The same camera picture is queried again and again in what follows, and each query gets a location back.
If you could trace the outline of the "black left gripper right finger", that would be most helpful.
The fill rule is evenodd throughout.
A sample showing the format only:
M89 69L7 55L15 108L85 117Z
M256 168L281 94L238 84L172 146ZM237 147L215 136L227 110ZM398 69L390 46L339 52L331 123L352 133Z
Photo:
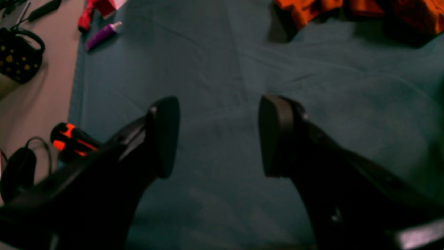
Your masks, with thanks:
M341 147L300 103L263 95L258 123L264 173L291 179L319 250L443 249L443 205Z

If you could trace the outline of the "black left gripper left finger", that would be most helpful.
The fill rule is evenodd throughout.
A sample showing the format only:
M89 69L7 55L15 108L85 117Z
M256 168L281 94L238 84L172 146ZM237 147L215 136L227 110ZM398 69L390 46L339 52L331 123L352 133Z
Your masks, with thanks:
M179 125L179 99L162 98L37 184L35 154L18 149L1 174L1 249L124 249L144 191L173 170Z

